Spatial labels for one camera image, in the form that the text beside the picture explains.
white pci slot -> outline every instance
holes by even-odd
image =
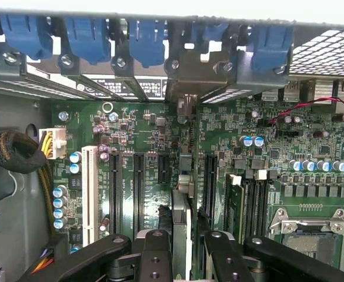
[[[98,157],[96,146],[82,148],[83,247],[99,239]]]

blue plastic clip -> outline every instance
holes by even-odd
[[[130,55],[144,68],[164,63],[165,21],[137,21],[130,24]]]
[[[66,17],[65,23],[74,55],[91,65],[110,61],[111,44],[105,19]]]
[[[292,41],[292,27],[255,26],[251,32],[251,44],[246,48],[254,52],[253,71],[264,72],[285,66]]]
[[[191,40],[192,43],[203,41],[221,41],[223,33],[228,28],[228,23],[219,23],[218,25],[206,25],[202,32],[201,39],[199,38],[200,24],[194,22],[191,27]]]
[[[53,56],[53,39],[45,16],[1,15],[7,44],[33,60]]]

power connector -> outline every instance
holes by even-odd
[[[44,128],[38,130],[38,136],[41,140],[43,133],[51,133],[51,154],[46,156],[49,160],[64,159],[66,157],[66,129],[65,128]]]

white connector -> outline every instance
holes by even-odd
[[[99,239],[97,146],[82,148],[83,247]]]
[[[64,159],[66,157],[66,129],[65,128],[43,128],[38,130],[38,136],[41,140],[42,134],[46,132],[51,133],[52,138],[52,151],[51,157],[47,157],[50,160]]]

motherboard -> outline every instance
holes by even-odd
[[[133,240],[161,228],[179,191],[192,210],[186,253],[199,253],[204,214],[240,243],[266,236],[344,271],[344,115],[321,110],[329,105],[280,115],[295,105],[250,97],[197,105],[186,119],[174,104],[54,102],[67,139],[66,158],[54,160],[65,191],[58,230],[71,251],[112,233]],[[191,274],[201,278],[197,256]]]

